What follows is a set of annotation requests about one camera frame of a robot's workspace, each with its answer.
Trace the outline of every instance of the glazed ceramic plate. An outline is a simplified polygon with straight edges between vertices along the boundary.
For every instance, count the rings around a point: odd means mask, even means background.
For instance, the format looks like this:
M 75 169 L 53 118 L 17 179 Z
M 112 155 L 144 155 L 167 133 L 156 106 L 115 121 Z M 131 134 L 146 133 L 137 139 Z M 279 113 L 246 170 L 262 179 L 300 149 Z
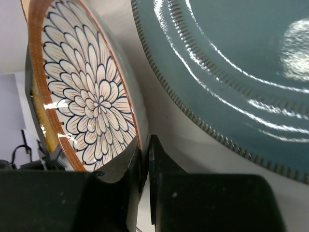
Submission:
M 308 181 L 308 1 L 132 0 L 132 8 L 154 73 L 192 121 L 241 156 Z
M 73 168 L 93 171 L 135 137 L 146 154 L 148 124 L 139 86 L 95 12 L 79 0 L 32 0 L 28 33 L 40 97 Z

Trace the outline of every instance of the floral pattern plate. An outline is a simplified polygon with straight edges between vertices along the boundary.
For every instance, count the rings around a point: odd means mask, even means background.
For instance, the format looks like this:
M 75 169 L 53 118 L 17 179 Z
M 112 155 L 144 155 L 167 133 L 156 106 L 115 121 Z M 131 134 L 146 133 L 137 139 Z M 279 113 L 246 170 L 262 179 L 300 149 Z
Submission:
M 80 0 L 32 0 L 28 34 L 42 102 L 73 168 L 96 170 L 136 136 L 145 153 L 139 86 L 95 12 Z
M 146 57 L 179 108 L 235 153 L 309 183 L 309 2 L 131 2 Z

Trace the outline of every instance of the decorative plate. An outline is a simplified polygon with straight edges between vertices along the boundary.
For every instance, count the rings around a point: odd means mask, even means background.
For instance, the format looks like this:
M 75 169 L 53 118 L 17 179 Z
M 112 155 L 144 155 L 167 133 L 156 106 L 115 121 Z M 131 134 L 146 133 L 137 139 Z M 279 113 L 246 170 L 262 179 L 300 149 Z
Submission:
M 32 0 L 28 12 L 39 94 L 66 157 L 78 171 L 106 164 L 135 136 L 143 154 L 148 146 L 138 83 L 95 14 L 80 0 Z
M 131 0 L 148 61 L 214 139 L 308 182 L 309 2 Z

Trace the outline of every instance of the wall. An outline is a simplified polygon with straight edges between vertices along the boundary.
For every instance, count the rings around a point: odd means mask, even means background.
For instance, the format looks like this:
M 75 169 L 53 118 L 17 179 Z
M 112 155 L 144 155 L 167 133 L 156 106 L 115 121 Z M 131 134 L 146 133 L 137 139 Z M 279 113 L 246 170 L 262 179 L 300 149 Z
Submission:
M 0 75 L 0 159 L 11 161 L 13 150 L 23 144 L 21 130 L 25 128 L 14 74 Z M 16 164 L 29 162 L 23 148 L 16 153 Z
M 19 95 L 19 100 L 22 105 L 22 114 L 24 116 L 25 128 L 27 131 L 36 139 L 39 139 L 37 131 L 35 129 L 31 112 L 28 106 L 28 101 L 25 94 L 25 72 L 15 73 L 15 79 L 17 84 L 17 90 Z
M 25 69 L 27 24 L 19 0 L 0 2 L 0 74 Z

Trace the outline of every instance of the blue and white plate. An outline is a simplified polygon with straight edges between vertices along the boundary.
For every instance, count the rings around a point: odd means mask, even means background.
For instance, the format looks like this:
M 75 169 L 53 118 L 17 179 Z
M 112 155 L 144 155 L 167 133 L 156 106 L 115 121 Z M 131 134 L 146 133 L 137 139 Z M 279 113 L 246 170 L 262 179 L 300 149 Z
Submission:
M 94 171 L 135 137 L 146 157 L 148 123 L 138 83 L 96 13 L 81 0 L 32 0 L 28 33 L 40 97 L 73 168 Z
M 149 63 L 180 109 L 241 156 L 308 182 L 309 2 L 131 2 Z

